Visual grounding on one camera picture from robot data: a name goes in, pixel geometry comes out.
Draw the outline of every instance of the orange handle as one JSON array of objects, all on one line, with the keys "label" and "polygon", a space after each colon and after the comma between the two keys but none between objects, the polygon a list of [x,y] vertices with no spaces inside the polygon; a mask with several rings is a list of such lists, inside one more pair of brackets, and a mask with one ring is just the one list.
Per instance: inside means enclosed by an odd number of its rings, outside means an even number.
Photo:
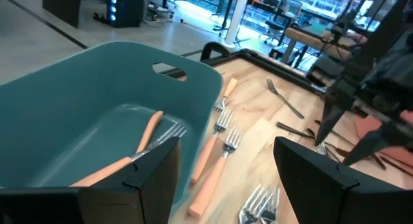
[{"label": "orange handle", "polygon": [[225,162],[227,158],[221,157],[218,162],[215,164],[214,168],[209,174],[208,178],[202,185],[199,192],[196,194],[195,199],[193,200],[191,206],[189,206],[189,214],[193,217],[199,219],[204,214],[205,210],[209,205],[212,195],[214,195],[214,190],[217,187],[219,178],[224,169]]},{"label": "orange handle", "polygon": [[146,126],[146,129],[143,132],[141,142],[139,143],[139,146],[136,149],[136,153],[141,152],[142,150],[146,148],[146,146],[149,143],[150,136],[152,136],[152,133],[154,133],[156,125],[162,119],[162,115],[163,115],[163,112],[158,111],[154,115],[152,115],[152,117],[149,119],[148,125]]},{"label": "orange handle", "polygon": [[94,172],[93,174],[81,179],[80,181],[71,185],[71,187],[89,187],[91,185],[96,184],[97,182],[105,179],[106,177],[112,175],[113,173],[121,170],[122,168],[126,167],[128,164],[132,162],[132,159],[129,157],[125,157],[116,161],[115,163]]},{"label": "orange handle", "polygon": [[225,96],[225,97],[228,97],[228,96],[231,94],[231,92],[234,91],[234,89],[235,89],[236,86],[237,86],[237,80],[234,79],[234,78],[232,78],[232,79],[230,80],[230,83],[229,83],[228,86],[227,86],[227,89],[226,89],[225,92],[224,92],[224,96]]},{"label": "orange handle", "polygon": [[209,155],[211,155],[217,138],[217,134],[212,135],[202,148],[202,151],[198,157],[198,161],[196,162],[194,172],[192,173],[191,183],[196,183],[201,177],[202,171],[204,171],[205,165],[207,164]]}]

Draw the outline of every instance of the wooden table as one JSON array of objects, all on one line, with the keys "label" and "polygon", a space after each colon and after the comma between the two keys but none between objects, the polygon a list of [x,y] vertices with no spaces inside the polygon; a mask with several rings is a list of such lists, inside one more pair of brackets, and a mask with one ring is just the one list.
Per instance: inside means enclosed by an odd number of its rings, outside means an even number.
[{"label": "wooden table", "polygon": [[[229,155],[217,189],[204,216],[200,220],[196,220],[187,214],[187,210],[210,172],[211,166],[222,155],[222,140],[215,145],[202,178],[192,186],[188,201],[171,218],[171,224],[237,223],[240,208],[257,185],[276,187],[279,184],[277,167],[272,154],[276,136],[287,137],[314,149],[311,140],[303,139],[277,128],[276,122],[280,121],[298,130],[304,130],[308,127],[316,132],[317,125],[314,120],[320,119],[323,110],[323,102],[319,97],[243,59],[236,59],[217,66],[216,70],[222,74],[225,80],[224,88],[229,83],[230,78],[238,79],[237,87],[228,99],[228,109],[234,111],[230,127],[235,125],[241,128],[244,137],[238,149]],[[267,90],[265,78],[273,80],[279,92],[305,116],[305,119],[299,119],[278,97]],[[216,119],[217,114],[214,113],[206,137],[211,135],[212,126]],[[357,142],[351,114],[345,114],[334,130],[351,142]],[[228,133],[229,131],[224,132],[219,138],[225,139]],[[345,150],[351,148],[350,145],[340,141],[336,136],[329,135],[328,141]],[[390,165],[387,165],[386,171],[381,170],[370,161],[360,161],[352,167],[396,186],[413,188],[413,178],[402,174]],[[281,190],[278,224],[296,224],[298,222],[287,195],[283,189]]]},{"label": "wooden table", "polygon": [[[304,27],[302,29],[305,30],[305,31],[312,32],[311,26],[307,26],[307,27]],[[328,31],[326,31],[324,33],[324,36],[327,36],[327,35],[329,35]],[[312,48],[315,48],[317,50],[322,50],[325,53],[327,53],[328,55],[336,57],[338,59],[346,59],[351,54],[350,51],[348,51],[344,48],[341,48],[340,46],[332,45],[332,44],[325,44],[321,40],[321,38],[323,36],[314,37],[310,34],[307,34],[303,31],[300,31],[296,28],[286,29],[285,30],[285,36],[290,38],[290,42],[288,44],[287,49],[285,50],[285,53],[284,53],[283,57],[281,58],[281,62],[283,62],[283,63],[286,63],[288,61],[288,58],[290,57],[290,54],[292,53],[292,51],[293,51],[293,49],[294,49],[297,42],[303,43],[306,46],[306,48],[312,47]],[[355,42],[350,38],[342,37],[339,40],[339,44],[345,45],[345,46],[352,46],[352,45],[355,44]]]}]

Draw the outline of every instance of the chair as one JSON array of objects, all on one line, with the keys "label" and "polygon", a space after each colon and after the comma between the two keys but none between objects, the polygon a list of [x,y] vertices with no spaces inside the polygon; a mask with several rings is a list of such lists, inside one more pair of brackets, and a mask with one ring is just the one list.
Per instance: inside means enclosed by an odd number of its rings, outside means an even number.
[{"label": "chair", "polygon": [[[276,39],[279,34],[290,27],[301,14],[302,7],[303,3],[299,1],[285,0],[285,2],[281,4],[281,8],[279,8],[274,18],[265,21],[265,24],[269,26],[270,33],[267,34],[268,38],[264,42],[267,43],[269,39],[271,39],[271,41]],[[278,46],[283,43],[283,39],[284,35],[282,34],[278,39]]]}]

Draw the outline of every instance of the floor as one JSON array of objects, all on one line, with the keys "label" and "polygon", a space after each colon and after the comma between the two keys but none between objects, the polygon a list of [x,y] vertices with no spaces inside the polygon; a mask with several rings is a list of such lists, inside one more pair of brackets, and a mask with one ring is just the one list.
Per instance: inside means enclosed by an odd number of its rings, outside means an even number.
[{"label": "floor", "polygon": [[[222,41],[216,33],[209,31],[212,26],[205,26],[211,24],[204,24],[194,16],[185,15],[188,12],[180,12],[180,7],[171,23],[121,29],[92,19],[94,12],[102,12],[104,9],[102,4],[83,1],[80,26],[76,29],[43,10],[41,0],[0,0],[0,11],[3,14],[0,16],[0,84],[83,50],[50,28],[47,22],[87,47],[115,40],[136,41],[175,54],[190,55],[189,58],[194,60],[199,59],[199,54],[193,53],[202,49],[205,43]],[[180,23],[181,18],[188,24]],[[269,46],[257,39],[245,41],[241,47],[270,51]]]}]

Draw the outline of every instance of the bin handle hole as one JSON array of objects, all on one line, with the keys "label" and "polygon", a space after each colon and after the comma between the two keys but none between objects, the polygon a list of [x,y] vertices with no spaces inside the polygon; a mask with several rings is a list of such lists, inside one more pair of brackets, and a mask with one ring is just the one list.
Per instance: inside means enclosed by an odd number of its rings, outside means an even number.
[{"label": "bin handle hole", "polygon": [[158,74],[174,78],[178,81],[186,81],[186,73],[175,66],[166,63],[154,63],[152,69]]}]

